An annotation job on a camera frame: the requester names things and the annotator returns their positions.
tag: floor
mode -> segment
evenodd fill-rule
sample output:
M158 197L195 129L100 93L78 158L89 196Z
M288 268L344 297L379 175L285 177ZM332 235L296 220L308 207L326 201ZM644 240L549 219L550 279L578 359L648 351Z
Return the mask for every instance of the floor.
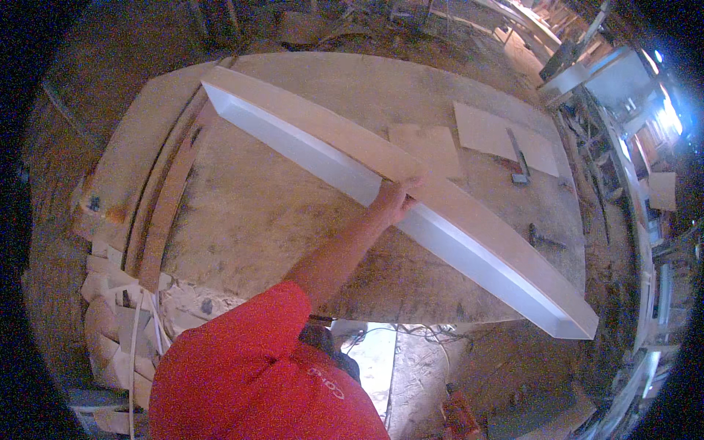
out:
M70 231L68 201L99 159L134 96L150 77L209 61L194 43L181 6L104 1L68 33L51 81L66 107L94 134L81 138L44 97L37 99L25 161L30 165L34 229L30 269L23 277L34 337L57 384L89 384L82 336L87 306L78 289L88 243ZM336 51L401 58L484 82L537 105L536 60L514 33L470 32L464 47L399 32L378 39L348 38ZM257 42L280 50L271 42ZM387 426L393 439L422 439L442 426L445 383L456 382L478 418L501 412L521 393L571 380L580 344L547 337L527 321L458 329L473 343L434 344L398 334Z

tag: dusty table surface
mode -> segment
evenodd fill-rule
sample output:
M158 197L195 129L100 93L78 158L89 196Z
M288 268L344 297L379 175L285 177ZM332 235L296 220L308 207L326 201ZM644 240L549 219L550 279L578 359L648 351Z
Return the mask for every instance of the dusty table surface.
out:
M550 117L485 84L376 56L293 52L240 57L232 67L301 95L387 139L394 123L444 125L459 146L453 100L516 122L554 143L560 176L572 175ZM307 251L363 207L251 135L218 118L201 134L162 271L239 300L278 282ZM517 187L493 156L458 149L452 179L523 237L536 223L566 251L540 252L584 292L582 220L558 178L532 170ZM396 228L367 253L340 294L317 311L374 322L498 322L521 315Z

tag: workshop table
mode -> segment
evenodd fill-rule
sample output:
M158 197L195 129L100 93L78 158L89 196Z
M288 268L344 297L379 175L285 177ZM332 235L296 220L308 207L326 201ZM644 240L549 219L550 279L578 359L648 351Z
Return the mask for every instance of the workshop table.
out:
M458 149L451 179L524 238L530 223L567 244L539 251L584 292L582 220L567 156L552 119L485 84L435 68L357 54L242 56L231 67L298 94L387 139L394 123L450 127L453 101L534 130L553 143L560 179L532 170L527 186L492 155ZM201 150L172 225L161 270L235 303L280 281L306 252L363 207L222 118ZM498 322L521 315L396 228L364 257L318 315L370 322Z

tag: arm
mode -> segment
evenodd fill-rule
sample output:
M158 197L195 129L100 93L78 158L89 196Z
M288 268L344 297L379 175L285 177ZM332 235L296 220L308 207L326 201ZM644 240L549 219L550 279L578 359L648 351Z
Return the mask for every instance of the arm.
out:
M338 235L304 256L284 280L295 281L316 310L337 293L382 232L401 221L406 211L416 204L407 192L421 184L419 177L400 183L384 180L370 207Z

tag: wooden frame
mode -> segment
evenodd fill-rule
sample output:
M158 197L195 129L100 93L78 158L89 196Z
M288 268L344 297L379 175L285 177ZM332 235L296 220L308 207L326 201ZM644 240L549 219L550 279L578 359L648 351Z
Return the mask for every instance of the wooden frame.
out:
M411 192L421 203L399 229L553 337L594 338L598 318L570 282L511 226L401 148L238 72L215 68L202 83L221 117L365 206L382 175L426 175Z

